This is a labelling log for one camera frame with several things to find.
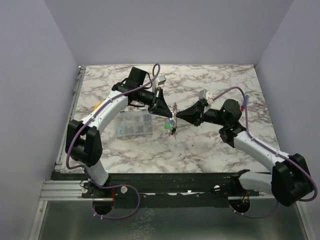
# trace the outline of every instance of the clear plastic organizer box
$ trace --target clear plastic organizer box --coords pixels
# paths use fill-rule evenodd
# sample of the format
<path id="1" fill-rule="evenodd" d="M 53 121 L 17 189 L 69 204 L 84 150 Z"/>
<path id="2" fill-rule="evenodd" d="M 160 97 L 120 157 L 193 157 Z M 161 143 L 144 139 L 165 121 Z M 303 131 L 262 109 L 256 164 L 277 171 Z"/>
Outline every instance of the clear plastic organizer box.
<path id="1" fill-rule="evenodd" d="M 114 118 L 114 133 L 118 138 L 152 136 L 152 115 L 147 110 L 119 112 Z"/>

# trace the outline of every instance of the wall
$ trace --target wall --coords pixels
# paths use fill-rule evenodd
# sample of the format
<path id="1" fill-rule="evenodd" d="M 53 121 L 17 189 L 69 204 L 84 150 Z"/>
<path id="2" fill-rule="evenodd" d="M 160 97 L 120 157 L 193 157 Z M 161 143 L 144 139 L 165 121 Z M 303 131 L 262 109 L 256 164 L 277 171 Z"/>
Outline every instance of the wall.
<path id="1" fill-rule="evenodd" d="M 45 0 L 80 65 L 257 64 L 292 0 Z"/>
<path id="2" fill-rule="evenodd" d="M 28 239 L 78 67 L 43 0 L 0 8 L 0 239 Z"/>
<path id="3" fill-rule="evenodd" d="M 320 187 L 320 1 L 295 0 L 256 71 L 282 150 L 302 154 Z M 308 203 L 320 239 L 320 197 Z"/>

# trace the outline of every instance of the white marble surface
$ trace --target white marble surface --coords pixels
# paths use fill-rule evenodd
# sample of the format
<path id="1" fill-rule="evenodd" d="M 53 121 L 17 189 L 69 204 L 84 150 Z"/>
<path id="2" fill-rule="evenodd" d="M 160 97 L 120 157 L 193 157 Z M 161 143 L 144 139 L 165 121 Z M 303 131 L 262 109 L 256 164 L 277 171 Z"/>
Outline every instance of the white marble surface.
<path id="1" fill-rule="evenodd" d="M 133 65 L 101 65 L 86 68 L 83 85 L 74 118 L 81 120 L 93 107 L 105 99 L 111 87 L 129 75 Z M 152 72 L 152 65 L 135 65 Z M 184 110 L 198 100 L 199 91 L 207 89 L 214 96 L 223 90 L 239 86 L 249 95 L 249 129 L 269 145 L 279 148 L 266 103 L 252 65 L 161 65 L 161 75 L 167 81 L 163 87 L 169 107 L 174 102 Z M 238 90 L 218 99 L 212 108 L 219 109 L 223 102 L 233 98 L 242 103 Z M 126 111 L 137 111 L 127 107 Z M 244 114 L 240 122 L 244 125 Z M 153 136 L 130 139 L 116 138 L 111 122 L 101 135 L 104 168 L 110 173 L 208 173 L 237 172 L 242 169 L 266 171 L 247 154 L 223 143 L 218 125 L 203 123 L 193 126 L 178 120 L 176 140 L 168 137 L 164 129 L 166 118 L 153 116 Z M 77 173 L 81 169 L 68 170 L 63 156 L 62 173 Z"/>

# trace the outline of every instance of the robotic arm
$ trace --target robotic arm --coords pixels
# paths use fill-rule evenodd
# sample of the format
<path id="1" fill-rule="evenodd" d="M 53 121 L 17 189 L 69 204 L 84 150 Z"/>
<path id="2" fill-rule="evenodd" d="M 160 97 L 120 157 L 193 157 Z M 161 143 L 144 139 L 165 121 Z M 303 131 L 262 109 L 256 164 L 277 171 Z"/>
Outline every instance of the robotic arm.
<path id="1" fill-rule="evenodd" d="M 104 170 L 100 161 L 102 155 L 100 135 L 119 112 L 130 105 L 132 101 L 137 101 L 148 105 L 148 111 L 152 114 L 167 118 L 173 117 L 160 87 L 164 80 L 154 81 L 152 92 L 144 88 L 133 91 L 143 85 L 147 74 L 147 72 L 133 67 L 129 77 L 123 81 L 124 83 L 115 84 L 109 96 L 98 108 L 81 121 L 72 120 L 68 125 L 65 151 L 68 152 L 71 147 L 70 156 L 79 161 L 85 171 L 100 186 L 105 185 L 109 178 L 109 174 Z M 114 96 L 119 94 L 123 95 L 114 99 Z M 231 181 L 235 181 L 236 186 L 244 190 L 272 194 L 284 206 L 292 205 L 314 190 L 309 179 L 291 163 L 294 162 L 310 175 L 306 161 L 301 155 L 297 153 L 289 155 L 254 138 L 239 123 L 242 112 L 236 100 L 226 100 L 219 110 L 211 108 L 213 102 L 212 94 L 202 90 L 199 93 L 199 100 L 193 106 L 177 112 L 176 117 L 195 126 L 199 126 L 203 122 L 222 126 L 219 134 L 225 143 L 247 153 L 271 173 L 263 174 L 247 169 L 242 170 L 235 174 L 235 179 L 231 179 Z"/>

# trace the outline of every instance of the yellow object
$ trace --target yellow object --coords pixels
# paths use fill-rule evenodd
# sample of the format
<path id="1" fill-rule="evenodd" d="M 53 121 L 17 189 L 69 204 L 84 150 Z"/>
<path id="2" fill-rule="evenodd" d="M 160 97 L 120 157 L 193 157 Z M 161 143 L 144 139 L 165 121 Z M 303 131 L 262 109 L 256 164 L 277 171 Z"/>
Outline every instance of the yellow object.
<path id="1" fill-rule="evenodd" d="M 104 100 L 102 100 L 101 102 L 99 102 L 94 108 L 93 108 L 93 110 L 96 110 L 99 106 L 100 106 L 100 104 L 102 104 L 104 102 Z"/>

